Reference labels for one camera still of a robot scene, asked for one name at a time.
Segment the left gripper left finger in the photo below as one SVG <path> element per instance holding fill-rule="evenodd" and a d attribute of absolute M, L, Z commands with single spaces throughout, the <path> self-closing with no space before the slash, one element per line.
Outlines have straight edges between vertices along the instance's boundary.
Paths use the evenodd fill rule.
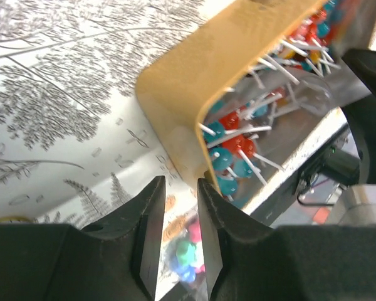
<path fill-rule="evenodd" d="M 0 300 L 153 300 L 165 177 L 88 226 L 0 224 Z"/>

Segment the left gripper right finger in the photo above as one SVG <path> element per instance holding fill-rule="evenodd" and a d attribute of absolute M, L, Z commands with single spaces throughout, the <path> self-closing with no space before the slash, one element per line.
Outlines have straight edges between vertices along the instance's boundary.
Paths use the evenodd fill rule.
<path fill-rule="evenodd" d="M 376 225 L 270 228 L 197 182 L 210 300 L 376 300 Z"/>

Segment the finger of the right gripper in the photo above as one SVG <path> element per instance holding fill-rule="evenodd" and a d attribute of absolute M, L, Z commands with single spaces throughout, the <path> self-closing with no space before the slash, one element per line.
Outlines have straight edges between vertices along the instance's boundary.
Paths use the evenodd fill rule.
<path fill-rule="evenodd" d="M 342 109 L 360 157 L 359 183 L 376 184 L 376 51 L 352 48 L 342 59 L 368 88 L 366 96 Z"/>

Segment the clear round candy jar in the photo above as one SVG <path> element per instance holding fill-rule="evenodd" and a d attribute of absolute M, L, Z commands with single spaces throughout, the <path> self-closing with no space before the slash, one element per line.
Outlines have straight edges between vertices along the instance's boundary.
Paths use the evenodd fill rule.
<path fill-rule="evenodd" d="M 206 273 L 204 251 L 202 245 L 201 226 L 198 215 L 190 219 L 180 220 L 180 230 L 171 236 L 168 231 L 169 245 L 165 257 L 165 265 L 178 280 L 188 285 L 193 285 Z"/>

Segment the gold tin of lollipops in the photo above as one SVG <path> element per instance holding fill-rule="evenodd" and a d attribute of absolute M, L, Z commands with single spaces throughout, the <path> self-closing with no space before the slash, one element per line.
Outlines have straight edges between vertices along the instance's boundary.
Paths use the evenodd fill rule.
<path fill-rule="evenodd" d="M 370 48 L 376 1 L 233 1 L 137 78 L 136 98 L 190 187 L 252 213 L 346 124 L 302 108 L 292 70 L 320 77 Z"/>

